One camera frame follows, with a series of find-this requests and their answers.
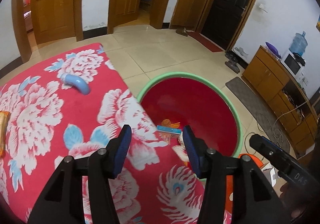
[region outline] gray floor mat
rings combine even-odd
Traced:
[[[248,109],[262,129],[267,131],[266,134],[270,141],[289,153],[290,144],[283,126],[279,122],[276,123],[274,128],[276,136],[274,136],[270,130],[270,127],[273,126],[277,118],[268,105],[265,104],[264,100],[260,96],[257,96],[239,77],[235,77],[227,82],[226,86]]]

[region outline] microwave oven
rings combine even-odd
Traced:
[[[290,50],[287,50],[281,58],[282,65],[291,73],[298,82],[303,76],[303,66],[296,61]]]

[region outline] green basin rim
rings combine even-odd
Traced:
[[[187,73],[187,72],[168,72],[164,73],[162,75],[159,75],[155,78],[153,78],[151,81],[149,81],[144,88],[140,91],[140,93],[137,96],[137,100],[140,103],[144,95],[150,90],[154,85],[158,84],[159,82],[168,79],[168,78],[173,78],[173,77],[184,77],[184,78],[190,78],[197,80],[205,85],[207,85],[209,88],[213,89],[216,93],[218,93],[222,99],[226,102],[226,104],[229,106],[233,117],[235,118],[237,129],[238,129],[238,141],[236,145],[236,149],[234,150],[232,156],[238,158],[241,148],[242,148],[242,143],[243,143],[243,134],[242,134],[242,127],[241,127],[241,121],[239,118],[239,115],[231,103],[231,101],[226,97],[226,95],[219,89],[217,88],[214,84],[212,84],[210,81],[206,80],[203,77],[197,76],[192,73]]]

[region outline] red floral bedsheet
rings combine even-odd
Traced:
[[[89,95],[60,81],[70,73]],[[6,153],[0,159],[0,192],[27,221],[47,180],[66,155],[91,155],[129,124],[132,141],[124,168],[110,188],[122,224],[196,223],[203,186],[156,131],[100,44],[45,60],[0,88],[0,110],[11,112]],[[92,223],[83,178],[86,223]],[[224,223],[230,223],[225,213]]]

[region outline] screw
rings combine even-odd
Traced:
[[[251,157],[249,155],[242,155],[241,159],[244,160],[244,161],[250,161]]]
[[[106,150],[105,148],[100,148],[100,149],[98,150],[98,154],[99,154],[99,155],[104,155],[106,152],[107,152],[107,150]]]
[[[72,156],[68,155],[63,159],[65,162],[71,162],[72,161]]]
[[[208,154],[215,154],[216,153],[216,150],[212,149],[212,148],[208,148],[207,149],[207,153]]]

